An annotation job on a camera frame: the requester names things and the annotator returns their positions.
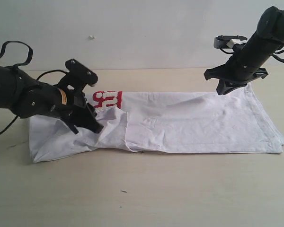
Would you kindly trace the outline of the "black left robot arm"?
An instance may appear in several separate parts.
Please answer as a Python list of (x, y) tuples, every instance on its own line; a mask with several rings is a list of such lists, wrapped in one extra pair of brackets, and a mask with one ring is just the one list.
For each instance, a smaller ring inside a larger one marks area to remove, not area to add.
[(95, 108), (83, 89), (98, 81), (96, 73), (75, 59), (66, 61), (64, 77), (50, 85), (30, 77), (19, 68), (0, 66), (0, 108), (25, 119), (34, 115), (57, 118), (77, 134), (78, 127), (100, 133)]

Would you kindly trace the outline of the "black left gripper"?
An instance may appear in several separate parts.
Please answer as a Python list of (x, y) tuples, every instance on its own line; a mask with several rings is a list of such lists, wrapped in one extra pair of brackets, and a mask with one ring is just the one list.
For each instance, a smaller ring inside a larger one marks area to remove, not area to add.
[(95, 108), (83, 92), (85, 86), (96, 84), (95, 75), (65, 75), (55, 85), (48, 86), (48, 115), (62, 120), (74, 133), (82, 127), (99, 134), (104, 126), (96, 120)]

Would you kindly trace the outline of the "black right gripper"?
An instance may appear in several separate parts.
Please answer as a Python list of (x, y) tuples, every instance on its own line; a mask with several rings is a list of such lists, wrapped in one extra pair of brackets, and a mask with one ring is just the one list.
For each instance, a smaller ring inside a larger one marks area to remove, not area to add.
[(216, 92), (218, 95), (226, 95), (236, 89), (247, 86), (249, 82), (256, 79), (264, 79), (268, 72), (263, 64), (268, 57), (231, 56), (225, 66), (207, 69), (204, 72), (205, 80), (219, 79)]

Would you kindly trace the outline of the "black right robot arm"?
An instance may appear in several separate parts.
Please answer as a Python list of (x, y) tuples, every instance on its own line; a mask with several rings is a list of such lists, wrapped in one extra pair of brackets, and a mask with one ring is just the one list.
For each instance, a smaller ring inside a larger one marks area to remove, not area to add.
[(264, 79), (268, 72), (262, 65), (270, 57), (284, 63), (279, 57), (284, 53), (284, 10), (274, 6), (266, 9), (250, 38), (219, 35), (213, 46), (222, 52), (230, 50), (227, 53), (230, 58), (225, 64), (204, 73), (206, 80), (218, 79), (217, 94), (226, 95), (258, 78)]

